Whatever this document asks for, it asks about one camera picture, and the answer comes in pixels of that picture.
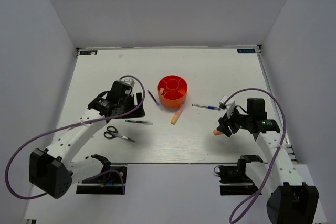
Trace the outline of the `orange pink highlighter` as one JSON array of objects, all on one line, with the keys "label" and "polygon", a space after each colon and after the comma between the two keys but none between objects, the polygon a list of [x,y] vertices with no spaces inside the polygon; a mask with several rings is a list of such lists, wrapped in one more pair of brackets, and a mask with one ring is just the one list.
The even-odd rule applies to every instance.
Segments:
[{"label": "orange pink highlighter", "polygon": [[219,130],[214,130],[213,131],[213,134],[215,135],[215,136],[218,136],[218,135],[221,135],[221,134],[223,134],[221,131],[219,131]]}]

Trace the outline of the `green ink pen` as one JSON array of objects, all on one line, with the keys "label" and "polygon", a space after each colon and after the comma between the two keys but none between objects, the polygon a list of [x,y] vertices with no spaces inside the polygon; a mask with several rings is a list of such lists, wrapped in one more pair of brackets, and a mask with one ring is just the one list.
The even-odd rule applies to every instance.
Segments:
[{"label": "green ink pen", "polygon": [[125,120],[127,123],[135,123],[135,124],[144,124],[144,125],[153,125],[152,121],[143,121],[143,120]]}]

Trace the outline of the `dark blue gel pen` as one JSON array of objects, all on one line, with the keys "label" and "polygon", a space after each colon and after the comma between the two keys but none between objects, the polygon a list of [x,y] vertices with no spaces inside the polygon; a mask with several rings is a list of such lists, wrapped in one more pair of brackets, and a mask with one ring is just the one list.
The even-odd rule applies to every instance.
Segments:
[{"label": "dark blue gel pen", "polygon": [[150,90],[147,90],[147,92],[148,92],[149,96],[151,97],[151,99],[156,104],[156,106],[162,111],[163,107],[161,106],[161,104],[159,103],[159,101],[154,97],[154,95],[150,92]]}]

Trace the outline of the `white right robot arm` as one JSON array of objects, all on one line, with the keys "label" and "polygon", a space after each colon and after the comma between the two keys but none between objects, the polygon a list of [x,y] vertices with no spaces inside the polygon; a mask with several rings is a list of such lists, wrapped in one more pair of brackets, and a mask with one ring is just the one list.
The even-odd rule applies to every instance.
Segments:
[{"label": "white right robot arm", "polygon": [[236,166],[220,166],[216,174],[221,183],[253,183],[260,194],[269,197],[266,210],[271,223],[313,223],[318,190],[308,185],[295,169],[281,142],[277,122],[268,119],[265,111],[240,114],[237,109],[218,122],[217,130],[228,137],[238,130],[247,130],[264,154],[264,158],[242,155]]}]

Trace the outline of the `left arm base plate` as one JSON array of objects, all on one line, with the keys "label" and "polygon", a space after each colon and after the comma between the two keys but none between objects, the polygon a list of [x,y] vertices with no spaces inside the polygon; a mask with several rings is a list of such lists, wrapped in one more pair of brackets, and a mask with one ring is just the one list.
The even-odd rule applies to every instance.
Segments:
[{"label": "left arm base plate", "polygon": [[124,195],[127,183],[127,165],[111,166],[116,172],[101,175],[98,178],[77,184],[77,195]]}]

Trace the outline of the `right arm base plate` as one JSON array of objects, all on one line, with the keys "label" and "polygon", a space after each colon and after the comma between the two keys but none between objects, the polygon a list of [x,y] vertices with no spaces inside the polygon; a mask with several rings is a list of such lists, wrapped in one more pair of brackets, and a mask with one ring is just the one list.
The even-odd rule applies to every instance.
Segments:
[{"label": "right arm base plate", "polygon": [[250,178],[238,173],[237,166],[217,165],[214,174],[219,178],[221,196],[250,196],[258,191]]}]

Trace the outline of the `black handled scissors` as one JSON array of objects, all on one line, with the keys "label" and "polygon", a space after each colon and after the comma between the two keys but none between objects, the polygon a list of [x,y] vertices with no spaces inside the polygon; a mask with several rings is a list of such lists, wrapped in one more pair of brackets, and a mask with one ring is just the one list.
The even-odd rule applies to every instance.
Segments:
[{"label": "black handled scissors", "polygon": [[109,140],[114,139],[114,138],[119,138],[119,139],[122,139],[128,142],[135,143],[135,140],[127,136],[119,134],[118,130],[114,126],[107,126],[106,130],[103,133],[103,136]]}]

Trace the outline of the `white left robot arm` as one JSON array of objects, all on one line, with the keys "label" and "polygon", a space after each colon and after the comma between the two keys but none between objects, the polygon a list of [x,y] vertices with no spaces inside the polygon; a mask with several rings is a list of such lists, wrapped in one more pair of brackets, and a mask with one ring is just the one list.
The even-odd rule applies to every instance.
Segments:
[{"label": "white left robot arm", "polygon": [[73,158],[82,147],[112,119],[144,117],[145,92],[133,94],[137,78],[126,75],[115,81],[109,91],[97,95],[79,122],[67,126],[65,134],[44,150],[36,148],[29,157],[29,181],[52,196],[62,197],[77,182],[110,178],[110,161],[90,154],[81,161]]}]

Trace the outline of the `blue clear ballpoint pen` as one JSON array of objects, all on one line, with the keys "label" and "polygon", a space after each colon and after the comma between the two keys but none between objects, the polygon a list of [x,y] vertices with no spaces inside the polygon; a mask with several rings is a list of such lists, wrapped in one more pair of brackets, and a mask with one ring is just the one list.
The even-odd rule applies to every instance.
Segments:
[{"label": "blue clear ballpoint pen", "polygon": [[200,105],[200,104],[191,104],[191,106],[196,107],[196,108],[215,110],[215,111],[220,111],[221,110],[220,107],[216,107],[216,106],[207,106],[207,105]]}]

